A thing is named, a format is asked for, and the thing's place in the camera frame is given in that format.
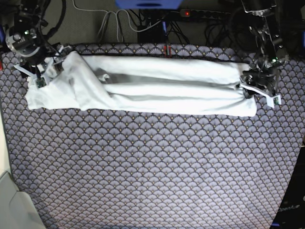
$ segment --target patterned tablecloth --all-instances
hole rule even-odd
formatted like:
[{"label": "patterned tablecloth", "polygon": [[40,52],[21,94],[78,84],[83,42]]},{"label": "patterned tablecloth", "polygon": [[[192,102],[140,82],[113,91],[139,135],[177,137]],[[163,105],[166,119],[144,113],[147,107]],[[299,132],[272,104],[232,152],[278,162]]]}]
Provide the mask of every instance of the patterned tablecloth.
[{"label": "patterned tablecloth", "polygon": [[[162,55],[162,44],[78,45],[81,54]],[[251,62],[232,49],[173,45],[173,58]],[[47,228],[269,228],[305,133],[305,64],[257,97],[253,118],[110,110],[29,111],[27,82],[2,55],[11,169]]]}]

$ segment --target white cloth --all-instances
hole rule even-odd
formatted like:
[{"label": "white cloth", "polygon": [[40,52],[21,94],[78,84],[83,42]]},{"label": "white cloth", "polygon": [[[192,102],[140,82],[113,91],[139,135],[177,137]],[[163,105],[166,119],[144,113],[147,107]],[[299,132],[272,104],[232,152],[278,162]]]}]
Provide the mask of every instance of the white cloth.
[{"label": "white cloth", "polygon": [[70,53],[49,85],[29,85],[30,110],[78,108],[185,115],[254,116],[237,88],[245,63]]}]

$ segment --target red clip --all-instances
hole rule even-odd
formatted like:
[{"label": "red clip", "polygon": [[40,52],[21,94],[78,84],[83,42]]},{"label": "red clip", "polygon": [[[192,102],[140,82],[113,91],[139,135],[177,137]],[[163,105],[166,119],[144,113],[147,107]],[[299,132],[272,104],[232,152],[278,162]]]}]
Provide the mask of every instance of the red clip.
[{"label": "red clip", "polygon": [[167,44],[164,46],[164,55],[166,58],[171,58],[172,57],[172,49],[171,45]]}]

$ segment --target white fabric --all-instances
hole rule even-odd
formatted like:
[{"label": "white fabric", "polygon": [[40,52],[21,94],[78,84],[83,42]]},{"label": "white fabric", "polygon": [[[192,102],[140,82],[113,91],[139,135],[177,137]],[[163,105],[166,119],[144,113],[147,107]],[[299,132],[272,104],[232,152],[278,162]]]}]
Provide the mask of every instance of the white fabric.
[{"label": "white fabric", "polygon": [[29,86],[29,109],[78,108],[186,115],[254,116],[254,98],[236,88],[244,63],[153,57],[80,56],[43,88]]}]

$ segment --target white cable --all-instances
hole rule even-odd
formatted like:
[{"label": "white cable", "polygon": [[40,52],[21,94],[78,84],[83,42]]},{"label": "white cable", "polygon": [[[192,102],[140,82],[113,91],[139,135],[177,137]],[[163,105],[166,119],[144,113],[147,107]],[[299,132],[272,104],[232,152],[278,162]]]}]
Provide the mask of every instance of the white cable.
[{"label": "white cable", "polygon": [[[101,27],[100,27],[100,29],[98,31],[98,34],[97,34],[98,37],[101,36],[99,41],[101,41],[101,39],[103,38],[103,35],[105,33],[104,26],[106,24],[106,20],[109,20],[110,14],[112,14],[112,13],[115,15],[116,27],[117,27],[117,29],[116,29],[116,38],[117,38],[118,42],[122,42],[123,41],[123,32],[120,30],[120,26],[119,26],[120,19],[119,19],[119,16],[118,16],[118,13],[121,12],[121,11],[124,11],[127,14],[129,27],[134,32],[144,32],[144,31],[147,31],[147,30],[151,29],[152,27],[156,26],[157,24],[159,24],[161,22],[161,21],[157,21],[155,24],[153,24],[153,25],[151,25],[151,26],[149,26],[149,27],[147,27],[147,28],[145,28],[143,30],[136,30],[136,29],[134,29],[132,27],[131,18],[130,18],[131,16],[130,16],[130,14],[129,14],[129,12],[127,10],[122,9],[122,10],[118,10],[117,12],[107,11],[107,10],[87,10],[87,9],[82,9],[82,8],[77,7],[76,4],[75,4],[75,0],[72,0],[72,2],[73,2],[74,8],[77,9],[77,10],[88,11],[88,12],[98,12],[99,11],[99,12],[105,12],[106,13],[104,18],[103,18]],[[122,36],[122,40],[121,41],[119,39],[119,33],[120,32],[121,32],[121,36]]]}]

